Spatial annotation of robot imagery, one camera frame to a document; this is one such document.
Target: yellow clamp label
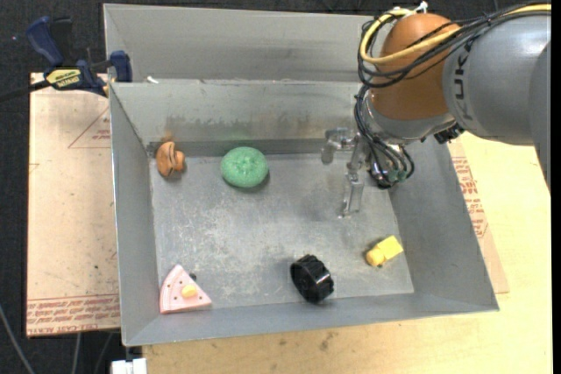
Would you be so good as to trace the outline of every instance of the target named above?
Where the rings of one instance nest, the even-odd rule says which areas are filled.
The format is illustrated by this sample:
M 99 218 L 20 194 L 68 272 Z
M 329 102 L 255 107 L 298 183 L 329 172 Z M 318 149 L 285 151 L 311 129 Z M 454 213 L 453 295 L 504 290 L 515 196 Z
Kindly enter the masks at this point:
M 80 81 L 80 70 L 72 68 L 56 69 L 46 76 L 46 80 L 56 88 L 62 89 Z

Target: green sponge ball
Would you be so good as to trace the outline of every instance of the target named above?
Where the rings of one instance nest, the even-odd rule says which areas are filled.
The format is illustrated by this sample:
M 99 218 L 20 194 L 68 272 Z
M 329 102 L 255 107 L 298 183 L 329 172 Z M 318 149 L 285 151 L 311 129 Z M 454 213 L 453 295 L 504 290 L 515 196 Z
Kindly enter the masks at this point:
M 249 146 L 239 146 L 226 153 L 220 163 L 222 176 L 236 187 L 255 187 L 269 173 L 265 155 Z

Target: bin floor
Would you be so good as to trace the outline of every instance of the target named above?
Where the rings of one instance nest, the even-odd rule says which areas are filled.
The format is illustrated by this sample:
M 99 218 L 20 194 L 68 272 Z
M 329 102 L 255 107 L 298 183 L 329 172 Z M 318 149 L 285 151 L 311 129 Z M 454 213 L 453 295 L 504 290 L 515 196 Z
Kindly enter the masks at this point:
M 150 159 L 160 284 L 181 264 L 214 308 L 301 302 L 289 266 L 313 254 L 335 282 L 327 300 L 412 293 L 404 254 L 381 268 L 364 259 L 382 238 L 400 239 L 388 193 L 366 172 L 360 212 L 340 216 L 349 157 L 325 166 L 319 153 L 267 155 L 269 175 L 250 190 L 223 180 L 221 158 L 187 156 L 187 171 L 171 179 Z

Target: yellow cable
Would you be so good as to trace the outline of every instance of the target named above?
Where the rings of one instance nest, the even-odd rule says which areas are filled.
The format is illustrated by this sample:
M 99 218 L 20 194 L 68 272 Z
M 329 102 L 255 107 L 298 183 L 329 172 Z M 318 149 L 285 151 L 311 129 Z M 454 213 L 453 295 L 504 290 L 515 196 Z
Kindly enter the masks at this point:
M 527 12 L 527 11 L 551 11 L 551 4 L 536 4 L 536 5 L 523 6 L 521 8 L 517 8 L 516 10 L 509 11 L 509 12 L 503 14 L 502 16 L 507 16 L 509 14 L 515 14 L 515 13 L 522 13 L 522 12 Z M 389 61 L 392 61 L 392 60 L 397 60 L 398 58 L 402 58 L 402 57 L 407 56 L 407 55 L 409 55 L 413 52 L 417 52 L 419 50 L 422 50 L 422 49 L 424 49 L 428 46 L 433 46 L 433 45 L 435 46 L 439 42 L 444 41 L 446 38 L 448 38 L 453 33 L 458 31 L 458 29 L 450 30 L 446 33 L 442 33 L 442 34 L 436 35 L 432 38 L 425 39 L 424 41 L 421 41 L 418 44 L 415 44 L 414 46 L 411 46 L 411 47 L 408 47 L 406 49 L 400 50 L 399 52 L 396 52 L 396 53 L 389 54 L 387 56 L 373 58 L 370 55 L 368 55 L 368 52 L 366 50 L 366 44 L 370 41 L 370 38 L 372 37 L 374 32 L 376 30 L 378 30 L 378 28 L 380 27 L 380 24 L 382 22 L 391 18 L 392 16 L 407 16 L 408 14 L 412 14 L 412 13 L 414 13 L 414 12 L 411 11 L 411 10 L 405 10 L 405 9 L 394 10 L 394 11 L 385 13 L 380 18 L 378 18 L 370 26 L 370 28 L 366 31 L 365 36 L 362 39 L 362 41 L 360 41 L 360 58 L 362 58 L 365 62 L 369 62 L 371 64 L 380 64 L 380 63 L 389 62 Z

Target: yellow toy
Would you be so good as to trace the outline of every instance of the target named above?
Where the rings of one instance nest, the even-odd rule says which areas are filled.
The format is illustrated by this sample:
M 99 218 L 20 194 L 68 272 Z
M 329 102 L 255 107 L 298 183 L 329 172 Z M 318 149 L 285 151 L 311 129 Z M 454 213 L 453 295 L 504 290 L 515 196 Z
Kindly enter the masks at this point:
M 390 236 L 374 245 L 374 247 L 366 253 L 366 262 L 372 266 L 381 266 L 390 258 L 394 258 L 402 252 L 403 248 L 397 241 L 397 238 L 395 238 L 395 236 Z

